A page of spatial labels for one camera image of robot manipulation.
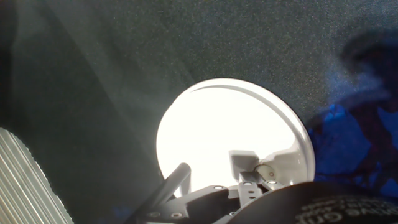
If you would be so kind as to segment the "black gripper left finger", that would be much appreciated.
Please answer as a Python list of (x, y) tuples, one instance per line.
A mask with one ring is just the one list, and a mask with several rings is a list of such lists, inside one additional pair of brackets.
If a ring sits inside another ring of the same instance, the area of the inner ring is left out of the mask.
[(145, 213), (146, 223), (211, 224), (240, 208), (237, 190), (211, 185), (165, 202)]

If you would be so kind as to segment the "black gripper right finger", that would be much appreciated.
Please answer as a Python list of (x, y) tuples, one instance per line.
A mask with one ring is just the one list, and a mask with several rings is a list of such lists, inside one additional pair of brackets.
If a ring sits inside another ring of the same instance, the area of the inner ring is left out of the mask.
[(269, 165), (260, 164), (251, 169), (238, 168), (238, 194), (241, 207), (264, 193), (284, 187), (277, 180), (276, 171)]

